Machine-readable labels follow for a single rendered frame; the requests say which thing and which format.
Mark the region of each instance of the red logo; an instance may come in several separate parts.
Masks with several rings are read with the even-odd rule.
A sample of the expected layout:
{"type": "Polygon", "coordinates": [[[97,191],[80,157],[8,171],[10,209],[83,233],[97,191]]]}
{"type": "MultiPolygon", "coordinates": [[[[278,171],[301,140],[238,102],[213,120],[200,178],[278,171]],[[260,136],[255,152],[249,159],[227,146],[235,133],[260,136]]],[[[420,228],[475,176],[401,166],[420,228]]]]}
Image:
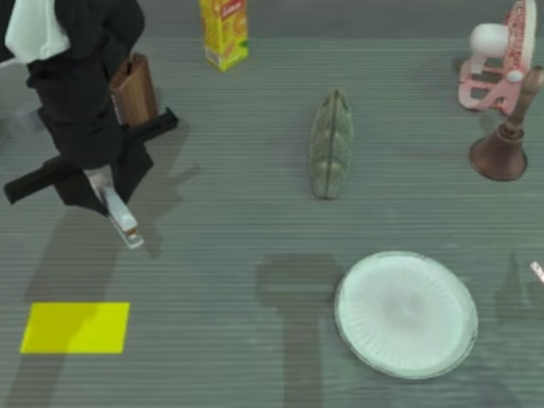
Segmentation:
{"type": "Polygon", "coordinates": [[[230,0],[221,8],[221,19],[226,20],[232,14],[244,9],[246,0],[230,0]]]}

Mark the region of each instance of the brown box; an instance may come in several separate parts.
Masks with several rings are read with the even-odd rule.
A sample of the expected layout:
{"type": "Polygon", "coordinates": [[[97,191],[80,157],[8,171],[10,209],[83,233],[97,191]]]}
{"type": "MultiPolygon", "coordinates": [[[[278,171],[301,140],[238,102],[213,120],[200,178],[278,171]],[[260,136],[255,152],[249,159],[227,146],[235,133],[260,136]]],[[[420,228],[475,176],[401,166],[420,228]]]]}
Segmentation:
{"type": "Polygon", "coordinates": [[[142,54],[123,62],[110,83],[111,98],[121,125],[133,128],[158,116],[150,67],[142,54]]]}

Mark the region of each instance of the white round knob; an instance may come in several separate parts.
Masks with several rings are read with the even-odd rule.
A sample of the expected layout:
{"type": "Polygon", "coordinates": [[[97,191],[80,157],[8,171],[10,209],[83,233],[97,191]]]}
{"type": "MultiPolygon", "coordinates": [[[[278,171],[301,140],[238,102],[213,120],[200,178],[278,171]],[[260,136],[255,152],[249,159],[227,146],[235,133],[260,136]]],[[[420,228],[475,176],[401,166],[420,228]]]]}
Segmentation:
{"type": "Polygon", "coordinates": [[[508,49],[508,27],[502,24],[480,24],[470,36],[470,48],[488,58],[503,58],[508,49]]]}
{"type": "Polygon", "coordinates": [[[507,80],[509,82],[521,82],[524,79],[524,73],[520,70],[510,71],[507,73],[507,80]]]}

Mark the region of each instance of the pink stand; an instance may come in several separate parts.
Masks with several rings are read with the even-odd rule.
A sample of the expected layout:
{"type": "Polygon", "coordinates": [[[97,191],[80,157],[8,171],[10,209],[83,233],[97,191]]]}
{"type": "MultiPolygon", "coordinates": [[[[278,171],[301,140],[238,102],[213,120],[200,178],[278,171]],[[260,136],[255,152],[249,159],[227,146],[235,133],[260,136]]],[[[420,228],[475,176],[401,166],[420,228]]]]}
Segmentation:
{"type": "Polygon", "coordinates": [[[459,78],[459,102],[465,108],[484,111],[497,108],[509,116],[519,95],[521,80],[530,70],[535,50],[536,3],[535,0],[518,0],[507,15],[504,25],[508,27],[507,52],[502,67],[484,67],[482,73],[499,74],[499,82],[476,80],[471,72],[471,60],[463,63],[459,78]],[[482,99],[475,99],[473,91],[483,89],[488,93],[482,99]]]}

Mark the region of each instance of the yellow rectangle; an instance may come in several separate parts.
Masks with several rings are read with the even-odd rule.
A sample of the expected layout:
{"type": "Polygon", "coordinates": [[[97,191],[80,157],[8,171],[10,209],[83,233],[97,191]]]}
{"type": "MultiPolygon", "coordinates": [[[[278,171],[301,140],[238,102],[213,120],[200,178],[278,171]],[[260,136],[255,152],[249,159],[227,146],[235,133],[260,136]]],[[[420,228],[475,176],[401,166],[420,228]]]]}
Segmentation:
{"type": "Polygon", "coordinates": [[[249,55],[247,0],[199,1],[206,58],[227,71],[249,55]]]}
{"type": "Polygon", "coordinates": [[[130,303],[33,303],[22,354],[120,354],[130,303]]]}

